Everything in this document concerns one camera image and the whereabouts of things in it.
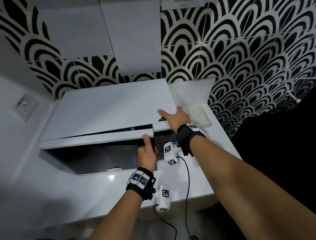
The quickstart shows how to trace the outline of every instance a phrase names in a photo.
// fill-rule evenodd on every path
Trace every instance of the black cable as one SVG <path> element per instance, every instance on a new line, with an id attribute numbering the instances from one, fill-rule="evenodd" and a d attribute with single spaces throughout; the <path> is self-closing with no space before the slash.
<path id="1" fill-rule="evenodd" d="M 177 229 L 176 229 L 174 226 L 172 226 L 170 223 L 167 223 L 165 220 L 163 220 L 161 217 L 159 217 L 159 215 L 158 215 L 158 214 L 156 213 L 156 211 L 155 211 L 155 207 L 156 207 L 156 206 L 158 206 L 158 204 L 153 205 L 154 214 L 155 214 L 161 221 L 163 221 L 164 223 L 168 224 L 170 227 L 173 227 L 173 228 L 175 229 L 176 235 L 174 236 L 174 240 L 176 240 L 176 238 L 177 238 Z"/>
<path id="2" fill-rule="evenodd" d="M 186 165 L 186 169 L 188 170 L 188 179 L 189 179 L 189 186 L 188 186 L 188 192 L 186 194 L 186 200 L 185 200 L 185 226 L 186 226 L 186 230 L 188 231 L 188 235 L 189 235 L 189 239 L 191 239 L 190 233 L 189 233 L 189 229 L 188 229 L 188 224 L 186 222 L 186 210 L 187 210 L 187 206 L 188 206 L 188 196 L 189 196 L 189 190 L 190 190 L 190 174 L 189 174 L 189 168 L 188 165 L 186 164 L 185 160 L 183 159 L 183 157 L 178 156 L 177 158 L 181 158 L 185 165 Z"/>

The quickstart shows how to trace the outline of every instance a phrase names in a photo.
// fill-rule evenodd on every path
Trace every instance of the paper sign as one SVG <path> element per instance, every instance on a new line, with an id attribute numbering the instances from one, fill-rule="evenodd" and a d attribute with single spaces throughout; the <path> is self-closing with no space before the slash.
<path id="1" fill-rule="evenodd" d="M 162 10 L 204 7 L 204 5 L 205 5 L 205 0 L 162 0 L 161 1 Z"/>

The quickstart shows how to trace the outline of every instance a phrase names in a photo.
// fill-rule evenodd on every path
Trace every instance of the wall socket plate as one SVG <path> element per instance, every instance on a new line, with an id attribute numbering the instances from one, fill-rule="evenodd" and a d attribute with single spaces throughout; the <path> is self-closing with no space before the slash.
<path id="1" fill-rule="evenodd" d="M 39 102 L 30 94 L 24 95 L 19 102 L 13 107 L 14 112 L 23 120 L 27 122 L 38 106 Z"/>

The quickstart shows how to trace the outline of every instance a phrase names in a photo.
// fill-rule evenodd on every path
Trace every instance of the black wrist strap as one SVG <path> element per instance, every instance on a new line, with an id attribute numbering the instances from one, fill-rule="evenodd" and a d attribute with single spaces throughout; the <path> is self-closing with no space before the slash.
<path id="1" fill-rule="evenodd" d="M 127 181 L 126 190 L 137 192 L 143 200 L 153 198 L 154 184 L 156 178 L 154 174 L 146 168 L 139 167 Z"/>
<path id="2" fill-rule="evenodd" d="M 190 141 L 196 135 L 206 138 L 205 134 L 194 124 L 182 124 L 180 127 L 178 127 L 175 140 L 181 147 L 184 156 L 187 156 L 188 154 L 193 156 L 193 153 L 190 149 Z"/>

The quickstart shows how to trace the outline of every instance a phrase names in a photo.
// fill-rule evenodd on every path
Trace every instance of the tiled wall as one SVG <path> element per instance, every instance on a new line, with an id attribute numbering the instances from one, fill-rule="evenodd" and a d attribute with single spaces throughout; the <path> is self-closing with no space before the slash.
<path id="1" fill-rule="evenodd" d="M 0 31 L 47 90 L 166 78 L 216 78 L 209 105 L 229 136 L 245 117 L 295 101 L 315 86 L 315 0 L 209 0 L 161 12 L 161 73 L 122 77 L 114 56 L 62 59 L 31 2 L 0 1 Z"/>

